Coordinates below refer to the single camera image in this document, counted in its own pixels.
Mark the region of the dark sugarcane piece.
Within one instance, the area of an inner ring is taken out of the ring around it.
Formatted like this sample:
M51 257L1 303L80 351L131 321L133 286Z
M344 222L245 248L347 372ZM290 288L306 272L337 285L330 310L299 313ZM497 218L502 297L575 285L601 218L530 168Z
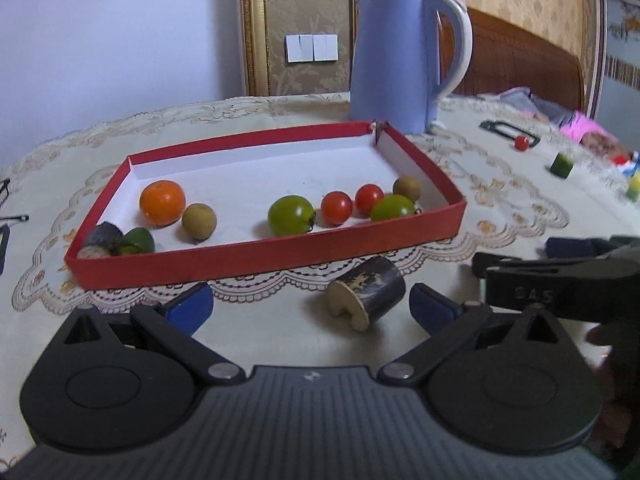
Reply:
M84 238L78 250L79 259L99 259L116 255L124 233L111 222L95 226Z
M333 280L324 298L330 315L346 316L349 326L362 333L399 304L406 290L398 267L376 256Z

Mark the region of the green lime wedge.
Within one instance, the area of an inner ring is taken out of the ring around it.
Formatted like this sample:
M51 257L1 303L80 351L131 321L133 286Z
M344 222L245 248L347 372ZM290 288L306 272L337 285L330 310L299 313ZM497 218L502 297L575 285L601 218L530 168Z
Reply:
M133 228L120 240L118 254L120 256L152 254L155 252L155 240L149 230Z

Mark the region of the green tomato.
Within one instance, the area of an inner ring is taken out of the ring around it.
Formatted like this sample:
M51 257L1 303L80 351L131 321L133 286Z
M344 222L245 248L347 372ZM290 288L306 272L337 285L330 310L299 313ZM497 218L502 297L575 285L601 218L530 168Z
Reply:
M305 234L314 228L316 211L309 200L287 195L276 200L268 210L268 224L277 236Z
M408 197L390 194L377 202L371 210L370 220L374 222L412 216L416 205Z

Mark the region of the brown longan fruit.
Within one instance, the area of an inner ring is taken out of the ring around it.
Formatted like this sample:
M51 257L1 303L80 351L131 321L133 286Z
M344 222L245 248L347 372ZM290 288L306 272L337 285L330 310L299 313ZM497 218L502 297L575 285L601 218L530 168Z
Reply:
M421 185L417 178L401 176L393 184L393 193L404 196L415 203L421 197Z

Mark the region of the tan longan fruit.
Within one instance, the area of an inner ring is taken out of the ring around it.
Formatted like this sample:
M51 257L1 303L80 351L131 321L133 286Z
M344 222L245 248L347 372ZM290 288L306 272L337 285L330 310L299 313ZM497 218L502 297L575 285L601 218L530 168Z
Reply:
M191 238L197 242L204 242L215 232L217 216L212 207L194 203L183 211L181 225Z

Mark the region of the orange tangerine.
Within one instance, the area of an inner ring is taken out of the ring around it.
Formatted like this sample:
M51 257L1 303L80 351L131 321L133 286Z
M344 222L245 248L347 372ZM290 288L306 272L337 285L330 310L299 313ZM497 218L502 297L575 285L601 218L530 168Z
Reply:
M141 192L139 208L152 226L170 226L181 218L186 209L186 194L174 181L157 180Z

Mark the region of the yellow green toy piece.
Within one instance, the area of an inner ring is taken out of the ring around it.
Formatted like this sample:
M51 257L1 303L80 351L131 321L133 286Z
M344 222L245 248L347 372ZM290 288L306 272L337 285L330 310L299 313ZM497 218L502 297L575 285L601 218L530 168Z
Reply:
M638 172L629 179L625 196L634 203L638 202L640 198L640 174Z

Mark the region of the pink bedding clothes pile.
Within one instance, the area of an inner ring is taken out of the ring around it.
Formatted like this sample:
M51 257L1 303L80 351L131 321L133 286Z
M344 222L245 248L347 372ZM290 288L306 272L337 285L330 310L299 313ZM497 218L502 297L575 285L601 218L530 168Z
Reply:
M555 125L567 139L580 144L594 156L612 162L627 177L639 171L639 152L623 146L616 136L580 110L570 110L545 100L527 87L516 87L497 94L483 93L480 98L506 103L521 113Z

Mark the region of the red shallow box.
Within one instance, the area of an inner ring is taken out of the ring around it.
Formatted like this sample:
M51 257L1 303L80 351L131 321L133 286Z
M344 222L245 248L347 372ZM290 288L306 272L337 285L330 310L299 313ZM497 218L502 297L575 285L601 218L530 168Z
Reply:
M413 203L392 200L370 219L354 212L332 226L322 200L355 195L367 184L390 192L416 180ZM145 188L166 181L187 205L203 204L214 232L194 240L172 220L152 229L155 248L94 256L99 227L122 232L149 226ZM90 208L65 261L86 289L127 288L235 278L382 254L458 234L462 193L408 136L373 122L337 122L217 136L129 155Z

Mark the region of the wardrobe sliding door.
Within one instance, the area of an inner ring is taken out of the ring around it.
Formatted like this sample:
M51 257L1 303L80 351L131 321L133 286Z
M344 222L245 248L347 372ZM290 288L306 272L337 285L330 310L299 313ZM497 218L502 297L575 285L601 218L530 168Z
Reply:
M602 0L602 47L594 118L639 148L639 0Z

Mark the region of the black eyeglasses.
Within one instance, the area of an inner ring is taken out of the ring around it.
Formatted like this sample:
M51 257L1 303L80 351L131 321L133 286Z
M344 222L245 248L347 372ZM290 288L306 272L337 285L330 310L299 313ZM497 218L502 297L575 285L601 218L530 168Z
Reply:
M11 190L11 179L3 178L0 185L0 206L1 206L1 222L27 222L28 214L17 214L11 210L13 194Z

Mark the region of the wooden headboard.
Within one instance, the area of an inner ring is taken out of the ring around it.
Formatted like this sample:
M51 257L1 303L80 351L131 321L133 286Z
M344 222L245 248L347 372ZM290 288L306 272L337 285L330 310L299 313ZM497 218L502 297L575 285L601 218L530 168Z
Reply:
M526 87L569 110L586 108L578 57L532 32L480 10L470 9L473 52L454 89L460 96Z

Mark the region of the blue electric kettle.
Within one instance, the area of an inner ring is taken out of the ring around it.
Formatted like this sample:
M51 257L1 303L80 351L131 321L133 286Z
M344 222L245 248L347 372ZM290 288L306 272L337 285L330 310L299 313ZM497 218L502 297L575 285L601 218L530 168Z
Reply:
M454 31L454 58L440 73L438 18ZM348 117L424 133L438 102L464 78L473 52L468 8L460 0L358 0Z

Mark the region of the black rectangular frame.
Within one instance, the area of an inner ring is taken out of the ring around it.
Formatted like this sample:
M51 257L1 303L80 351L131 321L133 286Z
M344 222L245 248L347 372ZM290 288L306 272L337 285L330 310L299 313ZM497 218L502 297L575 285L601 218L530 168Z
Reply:
M516 141L519 136L524 136L528 140L530 148L536 148L540 142L540 137L535 133L524 130L518 126L504 122L503 120L483 120L479 125L481 129L501 136L503 139Z
M10 228L7 224L0 226L0 275L6 267L6 252L8 251Z

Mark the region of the white wall switch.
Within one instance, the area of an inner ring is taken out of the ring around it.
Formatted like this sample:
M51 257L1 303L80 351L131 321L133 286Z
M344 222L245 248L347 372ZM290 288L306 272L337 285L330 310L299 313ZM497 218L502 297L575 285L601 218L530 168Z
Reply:
M338 37L335 34L288 35L285 37L288 63L337 62Z

